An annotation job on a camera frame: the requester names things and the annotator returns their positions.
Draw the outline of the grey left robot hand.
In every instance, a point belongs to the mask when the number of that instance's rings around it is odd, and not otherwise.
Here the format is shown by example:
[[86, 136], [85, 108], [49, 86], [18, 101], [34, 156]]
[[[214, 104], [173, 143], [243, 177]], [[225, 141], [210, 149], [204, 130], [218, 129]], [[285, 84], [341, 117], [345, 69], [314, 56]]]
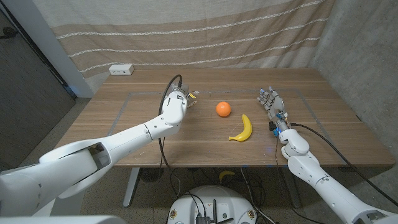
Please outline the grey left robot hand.
[[199, 92], [198, 91], [190, 91], [188, 85], [181, 84], [181, 87], [179, 87], [178, 83], [173, 83], [173, 84], [171, 84], [171, 88], [172, 88], [172, 91], [179, 91], [182, 94], [184, 94], [184, 96], [187, 100], [187, 103], [186, 103], [187, 108], [192, 107], [194, 104], [197, 103], [196, 98], [197, 98], [197, 94], [199, 94]]

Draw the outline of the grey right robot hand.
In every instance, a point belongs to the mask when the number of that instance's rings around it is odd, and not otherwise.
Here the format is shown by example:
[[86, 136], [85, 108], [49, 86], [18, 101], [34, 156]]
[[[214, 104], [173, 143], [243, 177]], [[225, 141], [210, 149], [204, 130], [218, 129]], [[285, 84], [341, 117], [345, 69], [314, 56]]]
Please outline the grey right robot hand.
[[287, 121], [288, 114], [284, 108], [284, 101], [278, 92], [269, 87], [269, 91], [260, 89], [260, 95], [257, 100], [264, 107], [267, 116], [270, 119], [269, 130], [278, 136], [281, 132], [290, 129]]

